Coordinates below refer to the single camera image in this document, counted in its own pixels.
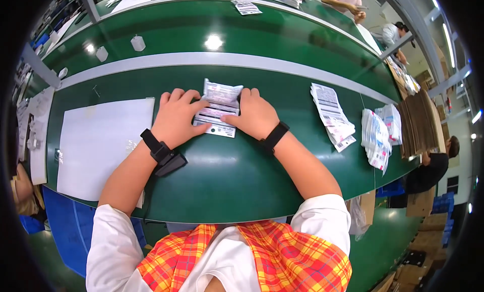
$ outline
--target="black wrist strap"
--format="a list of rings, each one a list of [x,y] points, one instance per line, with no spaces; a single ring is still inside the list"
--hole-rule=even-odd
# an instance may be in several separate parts
[[[166,146],[165,142],[158,142],[149,129],[141,134],[143,141],[151,150],[150,155],[158,162],[158,165],[154,169],[156,176],[163,176],[171,173],[187,164],[185,157],[182,154],[176,154],[173,150],[170,150]]]
[[[267,136],[267,138],[260,140],[262,147],[270,154],[274,154],[274,147],[279,140],[289,130],[289,126],[286,123],[280,121],[279,124],[273,129],[273,131]]]

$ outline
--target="person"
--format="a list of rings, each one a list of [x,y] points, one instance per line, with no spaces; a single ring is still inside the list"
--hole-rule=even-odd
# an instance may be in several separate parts
[[[396,41],[398,41],[408,32],[408,27],[400,21],[395,24],[385,24],[381,28],[383,30],[381,34],[372,33],[372,35],[378,41],[380,41],[385,48],[394,45]],[[407,59],[400,49],[398,49],[398,51],[395,53],[395,57],[403,65],[407,64]]]
[[[206,101],[190,104],[194,98],[200,99],[199,92],[179,88],[161,95],[151,133],[170,149],[210,127],[191,124],[195,113],[209,106]],[[242,90],[240,116],[221,120],[256,140],[267,138],[280,122],[256,88]],[[162,238],[143,259],[129,217],[157,162],[140,141],[101,192],[87,291],[344,291],[352,272],[351,219],[338,183],[289,131],[275,144],[274,156],[305,200],[290,225],[272,220],[200,224]]]
[[[422,164],[412,170],[405,182],[405,193],[415,194],[428,191],[444,177],[449,168],[449,159],[459,154],[460,144],[456,136],[445,142],[445,153],[422,154]]]
[[[355,23],[361,23],[366,18],[366,13],[362,11],[361,0],[321,0],[321,2],[332,5],[337,11],[344,13],[350,11],[355,16]]]
[[[21,163],[17,164],[17,172],[10,180],[10,186],[17,213],[32,216],[42,223],[45,222],[47,215],[39,186],[32,185]]]

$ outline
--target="dark hair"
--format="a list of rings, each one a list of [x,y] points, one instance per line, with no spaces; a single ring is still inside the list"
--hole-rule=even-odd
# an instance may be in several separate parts
[[[404,30],[404,31],[408,32],[408,27],[407,27],[405,24],[403,24],[403,22],[400,22],[400,21],[399,21],[399,22],[395,23],[394,25],[395,25],[395,26],[396,26],[398,29],[402,29],[402,30]]]
[[[451,137],[451,148],[449,148],[449,157],[456,157],[459,154],[460,143],[456,136]]]

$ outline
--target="plaid fabric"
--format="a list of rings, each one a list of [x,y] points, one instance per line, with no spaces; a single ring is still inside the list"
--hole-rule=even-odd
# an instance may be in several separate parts
[[[236,226],[254,255],[262,292],[347,288],[351,264],[330,242],[271,220]],[[138,265],[143,280],[153,291],[178,292],[215,231],[216,225],[199,225],[161,239]]]

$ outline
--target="left hand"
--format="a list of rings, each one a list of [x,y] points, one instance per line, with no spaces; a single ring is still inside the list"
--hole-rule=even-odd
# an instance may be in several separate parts
[[[183,89],[176,88],[171,94],[163,93],[161,95],[160,109],[151,132],[158,141],[165,142],[170,149],[204,133],[211,126],[210,123],[192,125],[194,115],[202,108],[209,106],[207,101],[190,104],[192,99],[200,99],[200,93],[193,89],[185,92]]]

